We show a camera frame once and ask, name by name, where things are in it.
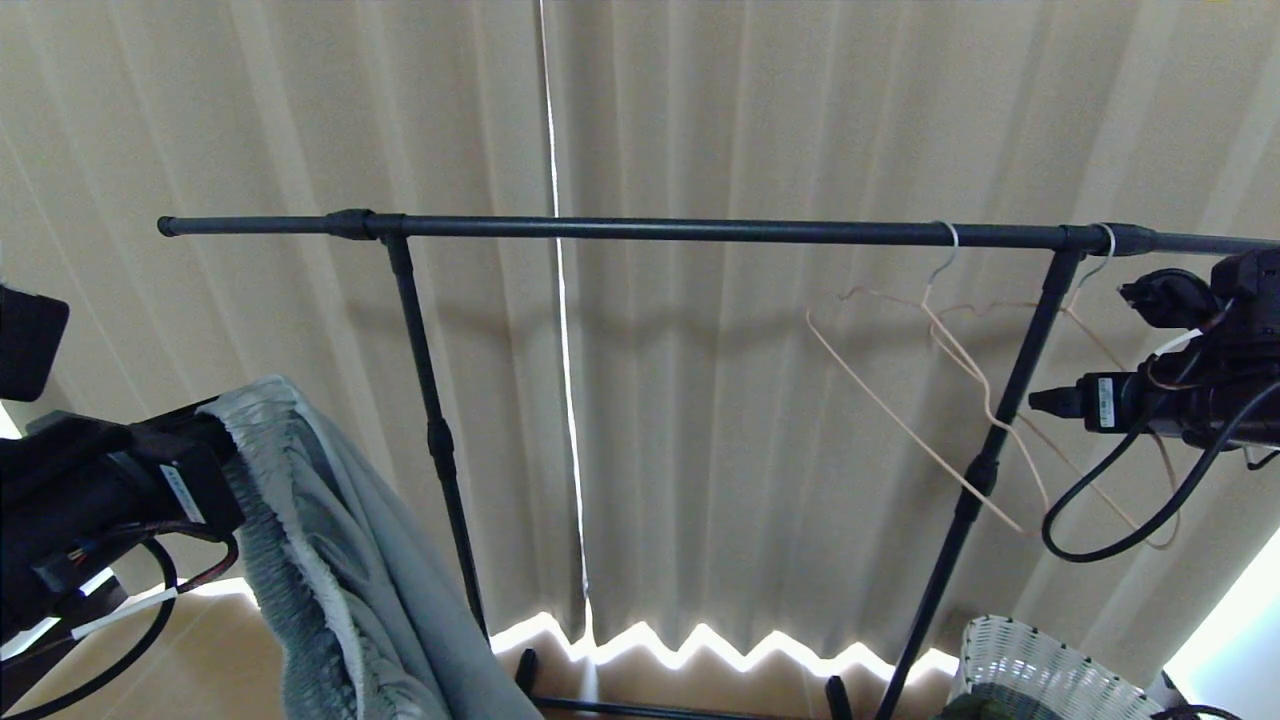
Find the clothes hanger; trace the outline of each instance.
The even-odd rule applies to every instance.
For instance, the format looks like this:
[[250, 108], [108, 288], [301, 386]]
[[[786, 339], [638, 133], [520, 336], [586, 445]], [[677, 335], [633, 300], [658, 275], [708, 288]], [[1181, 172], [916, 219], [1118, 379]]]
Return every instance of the clothes hanger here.
[[[952, 310], [956, 310], [956, 309], [960, 309], [960, 307], [970, 307], [975, 313], [977, 313], [977, 309], [974, 306], [972, 306], [972, 305], [959, 305], [959, 306], [948, 307], [947, 310], [943, 310], [942, 313], [937, 313], [936, 314], [929, 307], [929, 305], [928, 305], [929, 295], [932, 293], [934, 282], [937, 281], [938, 275], [943, 270], [946, 270], [955, 261], [955, 258], [959, 254], [959, 247], [960, 247], [960, 234], [956, 231], [955, 225], [952, 225], [951, 223], [945, 223], [945, 222], [941, 223], [941, 224], [946, 225], [946, 228], [951, 232], [951, 238], [952, 238], [951, 255], [947, 258], [946, 263], [943, 263], [941, 266], [938, 266], [937, 269], [934, 269], [929, 274], [929, 279], [925, 283], [924, 295], [923, 295], [923, 297], [922, 297], [922, 300], [919, 302], [913, 302], [910, 300], [904, 300], [904, 299], [900, 299], [900, 297], [895, 297], [892, 295], [878, 292], [878, 291], [867, 288], [864, 286], [855, 286], [849, 292], [846, 292], [846, 293], [844, 293], [844, 295], [841, 295], [838, 297], [840, 297], [841, 301], [845, 301], [845, 300], [849, 300], [850, 297], [852, 297], [854, 295], [867, 293], [867, 295], [870, 295], [870, 296], [881, 299], [881, 300], [887, 300], [887, 301], [891, 301], [891, 302], [896, 302], [896, 304], [900, 304], [900, 305], [906, 305], [906, 306], [918, 309], [918, 310], [923, 311], [929, 318], [929, 337], [931, 337], [931, 340], [933, 342], [938, 343], [938, 346], [942, 347], [942, 350], [947, 354], [947, 356], [950, 356], [957, 365], [961, 366], [961, 369], [964, 369], [970, 377], [973, 377], [975, 380], [978, 380], [983, 386], [983, 414], [987, 416], [987, 420], [989, 423], [992, 423], [992, 424], [995, 424], [995, 425], [1005, 429], [1006, 432], [1009, 432], [1010, 437], [1014, 438], [1014, 441], [1018, 445], [1021, 455], [1027, 460], [1028, 466], [1032, 470], [1032, 477], [1034, 478], [1036, 484], [1037, 484], [1038, 489], [1041, 491], [1041, 500], [1043, 501], [1044, 509], [1047, 511], [1048, 506], [1050, 506], [1050, 503], [1048, 503], [1048, 493], [1044, 489], [1043, 479], [1041, 478], [1039, 470], [1036, 466], [1036, 462], [1034, 462], [1034, 460], [1030, 456], [1030, 451], [1027, 448], [1025, 442], [1021, 439], [1021, 436], [1020, 436], [1020, 433], [1018, 433], [1016, 429], [1014, 429], [1012, 427], [1010, 427], [1010, 425], [1007, 425], [1007, 424], [1005, 424], [1005, 423], [1002, 423], [1002, 421], [1000, 421], [998, 419], [995, 418], [995, 415], [991, 411], [991, 395], [992, 395], [992, 392], [991, 392], [991, 383], [989, 383], [989, 380], [987, 379], [986, 374], [982, 372], [982, 368], [978, 366], [977, 361], [974, 361], [973, 357], [968, 354], [968, 351], [965, 351], [964, 346], [951, 334], [950, 329], [946, 328], [946, 325], [942, 323], [942, 320], [940, 318], [940, 315], [942, 315], [945, 313], [948, 313], [948, 311], [952, 311]], [[1107, 258], [1102, 261], [1101, 265], [1098, 265], [1097, 268], [1094, 268], [1093, 270], [1091, 270], [1089, 273], [1087, 273], [1084, 277], [1080, 278], [1080, 282], [1076, 284], [1075, 295], [1071, 297], [1071, 301], [1068, 304], [1068, 306], [1064, 309], [1064, 311], [1069, 316], [1071, 316], [1076, 322], [1076, 324], [1079, 324], [1084, 329], [1084, 332], [1085, 332], [1087, 336], [1089, 336], [1096, 343], [1098, 343], [1098, 346], [1103, 350], [1105, 354], [1107, 354], [1108, 357], [1111, 357], [1114, 361], [1116, 361], [1119, 364], [1119, 361], [1115, 359], [1115, 354], [1111, 352], [1110, 348], [1107, 348], [1105, 343], [1102, 343], [1101, 338], [1098, 338], [1097, 334], [1092, 332], [1092, 329], [1089, 329], [1087, 325], [1084, 325], [1083, 320], [1080, 320], [1078, 315], [1075, 315], [1075, 301], [1079, 299], [1080, 288], [1083, 288], [1084, 283], [1089, 278], [1092, 278], [1094, 274], [1097, 274], [1097, 272], [1101, 270], [1102, 266], [1106, 265], [1107, 261], [1110, 261], [1111, 255], [1114, 255], [1114, 252], [1115, 252], [1115, 234], [1114, 234], [1114, 232], [1111, 231], [1110, 227], [1106, 227], [1105, 229], [1107, 231], [1108, 236], [1112, 238], [1111, 251], [1108, 252]], [[1021, 306], [1023, 304], [1009, 304], [1009, 305]], [[989, 309], [991, 307], [988, 307], [983, 313], [978, 313], [978, 314], [982, 315], [986, 311], [989, 311]], [[1027, 530], [1024, 530], [1021, 528], [1021, 525], [1019, 525], [1015, 520], [1012, 520], [1012, 518], [1010, 518], [1007, 512], [1002, 511], [993, 501], [991, 501], [988, 497], [983, 496], [982, 493], [977, 492], [977, 489], [964, 478], [964, 475], [961, 473], [959, 473], [955, 468], [952, 468], [948, 462], [946, 462], [936, 451], [933, 451], [933, 448], [929, 447], [927, 442], [924, 442], [914, 430], [911, 430], [911, 428], [901, 418], [899, 418], [897, 414], [895, 414], [892, 411], [892, 409], [890, 409], [888, 405], [878, 395], [876, 395], [874, 391], [870, 389], [870, 387], [858, 375], [858, 373], [851, 366], [849, 366], [849, 364], [831, 346], [831, 343], [822, 334], [822, 332], [813, 324], [812, 309], [806, 309], [806, 311], [805, 311], [805, 323], [809, 325], [809, 329], [814, 333], [814, 336], [823, 345], [823, 347], [827, 350], [827, 352], [831, 354], [832, 357], [836, 359], [836, 361], [841, 365], [841, 368], [859, 384], [859, 387], [861, 387], [863, 391], [867, 392], [872, 397], [872, 400], [877, 405], [879, 405], [879, 407], [904, 432], [906, 432], [911, 437], [911, 439], [915, 441], [915, 443], [920, 446], [922, 450], [924, 450], [936, 462], [938, 462], [938, 465], [941, 465], [956, 482], [959, 482], [965, 489], [968, 489], [970, 493], [973, 493], [983, 505], [986, 505], [1005, 524], [1007, 524], [1010, 528], [1012, 528], [1019, 534], [1023, 534], [1023, 536], [1036, 534], [1036, 533], [1028, 533]], [[1070, 466], [1078, 474], [1082, 473], [1082, 470], [1079, 468], [1076, 468], [1075, 464], [1071, 462], [1069, 457], [1066, 457], [1066, 455], [1061, 451], [1061, 448], [1059, 448], [1057, 445], [1053, 443], [1053, 441], [1050, 439], [1047, 434], [1044, 434], [1038, 427], [1036, 427], [1033, 423], [1030, 423], [1023, 414], [1019, 413], [1018, 418], [1021, 419], [1024, 423], [1027, 423], [1028, 427], [1032, 429], [1032, 432], [1034, 434], [1037, 434], [1064, 462], [1066, 462], [1068, 466]], [[1167, 470], [1169, 477], [1170, 477], [1170, 482], [1171, 483], [1176, 483], [1174, 469], [1172, 469], [1172, 464], [1169, 460], [1167, 451], [1165, 450], [1162, 442], [1158, 441], [1158, 438], [1157, 438], [1157, 443], [1161, 447], [1161, 454], [1162, 454], [1162, 457], [1164, 457], [1164, 461], [1165, 461], [1166, 470]], [[1107, 506], [1111, 507], [1112, 511], [1115, 511], [1129, 525], [1134, 525], [1134, 520], [1128, 515], [1128, 512], [1124, 511], [1124, 509], [1121, 509], [1114, 500], [1111, 500], [1111, 497], [1107, 496], [1106, 492], [1103, 492], [1101, 488], [1096, 488], [1096, 489], [1097, 489], [1098, 495], [1103, 498], [1103, 501], [1107, 503]], [[1176, 537], [1176, 532], [1178, 532], [1178, 524], [1176, 523], [1178, 521], [1175, 520], [1174, 537]], [[1174, 537], [1170, 537], [1169, 541], [1166, 541], [1165, 543], [1160, 543], [1160, 544], [1152, 543], [1152, 542], [1148, 541], [1148, 544], [1151, 544], [1152, 547], [1164, 548], [1164, 547], [1167, 547], [1169, 543], [1172, 542]]]

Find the hanger hook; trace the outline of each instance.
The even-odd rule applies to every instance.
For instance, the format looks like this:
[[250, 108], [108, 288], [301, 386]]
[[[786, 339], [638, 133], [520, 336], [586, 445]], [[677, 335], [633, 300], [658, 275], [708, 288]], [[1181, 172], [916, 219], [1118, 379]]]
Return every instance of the hanger hook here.
[[1102, 259], [1102, 263], [1100, 263], [1097, 268], [1093, 268], [1092, 270], [1084, 273], [1084, 275], [1080, 277], [1080, 282], [1075, 283], [1075, 292], [1080, 292], [1080, 288], [1084, 287], [1084, 283], [1088, 282], [1089, 278], [1092, 278], [1093, 275], [1098, 274], [1098, 272], [1102, 268], [1106, 268], [1107, 263], [1110, 263], [1111, 258], [1115, 258], [1116, 254], [1116, 233], [1114, 229], [1111, 229], [1111, 225], [1106, 223], [1093, 223], [1093, 227], [1102, 228], [1107, 232], [1107, 240], [1111, 241], [1111, 247], [1107, 250], [1107, 256]]
[[933, 281], [938, 279], [938, 275], [942, 273], [942, 270], [946, 270], [947, 268], [951, 266], [951, 263], [956, 261], [956, 254], [960, 252], [960, 233], [956, 231], [956, 227], [946, 220], [936, 220], [936, 222], [941, 225], [946, 225], [946, 228], [951, 231], [951, 256], [947, 258], [947, 261], [943, 263], [937, 270], [933, 270], [933, 274], [929, 275], [931, 286], [933, 284]]

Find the gray fabric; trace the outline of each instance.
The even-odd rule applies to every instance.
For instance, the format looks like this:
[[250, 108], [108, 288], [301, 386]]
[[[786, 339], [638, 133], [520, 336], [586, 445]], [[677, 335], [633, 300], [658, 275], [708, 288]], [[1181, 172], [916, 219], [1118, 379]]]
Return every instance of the gray fabric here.
[[289, 717], [538, 717], [394, 492], [289, 380], [201, 407], [236, 439], [250, 585]]

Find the black rack foot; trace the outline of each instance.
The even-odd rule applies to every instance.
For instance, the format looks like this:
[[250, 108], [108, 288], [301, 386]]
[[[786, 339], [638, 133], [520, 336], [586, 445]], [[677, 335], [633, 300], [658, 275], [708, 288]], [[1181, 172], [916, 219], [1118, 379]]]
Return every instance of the black rack foot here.
[[538, 652], [531, 647], [526, 647], [525, 652], [520, 653], [520, 665], [516, 666], [516, 685], [526, 696], [534, 696], [534, 680], [538, 679]]
[[831, 706], [831, 720], [854, 720], [854, 708], [849, 705], [849, 693], [840, 675], [827, 680], [827, 705]]

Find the black metal clothes rack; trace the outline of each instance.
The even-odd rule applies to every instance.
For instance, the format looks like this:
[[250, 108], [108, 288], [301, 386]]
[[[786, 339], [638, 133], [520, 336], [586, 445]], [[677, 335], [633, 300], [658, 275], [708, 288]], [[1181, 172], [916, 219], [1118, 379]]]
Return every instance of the black metal clothes rack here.
[[[372, 210], [340, 210], [323, 217], [255, 217], [255, 218], [160, 218], [156, 223], [166, 237], [183, 234], [332, 234], [348, 240], [378, 240], [385, 247], [392, 273], [399, 290], [410, 346], [417, 369], [417, 380], [426, 409], [426, 445], [435, 464], [444, 491], [445, 509], [467, 602], [480, 629], [488, 635], [480, 585], [476, 579], [475, 557], [467, 533], [462, 496], [458, 492], [458, 473], [453, 459], [453, 437], [449, 432], [435, 384], [431, 356], [426, 343], [426, 329], [417, 300], [413, 279], [413, 261], [407, 238], [431, 237], [572, 237], [586, 240], [654, 240], [686, 242], [778, 242], [812, 245], [879, 245], [900, 247], [948, 247], [955, 243], [951, 228], [943, 223], [817, 223], [785, 220], [687, 220], [687, 219], [631, 219], [631, 218], [483, 218], [483, 217], [417, 217], [381, 214]], [[1106, 225], [954, 225], [961, 247], [1002, 247], [1052, 251], [1052, 260], [1044, 275], [1039, 301], [1028, 324], [1018, 359], [1005, 384], [996, 418], [1012, 423], [1018, 407], [1027, 395], [1032, 374], [1048, 341], [1053, 322], [1065, 299], [1075, 272], [1085, 255], [1142, 255], [1147, 252], [1231, 255], [1256, 249], [1275, 247], [1272, 241], [1217, 237], [1204, 234], [1157, 233], [1148, 228], [1108, 223]], [[996, 487], [1000, 452], [1005, 445], [1005, 429], [992, 425], [977, 456], [969, 464], [965, 478], [989, 496]], [[956, 501], [951, 527], [911, 623], [911, 629], [899, 657], [893, 676], [884, 691], [874, 717], [890, 720], [897, 707], [906, 683], [908, 671], [915, 662], [924, 638], [933, 624], [942, 596], [960, 559], [965, 539], [982, 502], [961, 491]], [[575, 710], [635, 717], [667, 717], [676, 720], [728, 719], [744, 720], [748, 715], [682, 710], [675, 707], [588, 702], [535, 694], [538, 656], [525, 650], [516, 670], [516, 683], [541, 708]], [[827, 682], [827, 700], [833, 720], [852, 720], [852, 710], [845, 685], [838, 676]]]

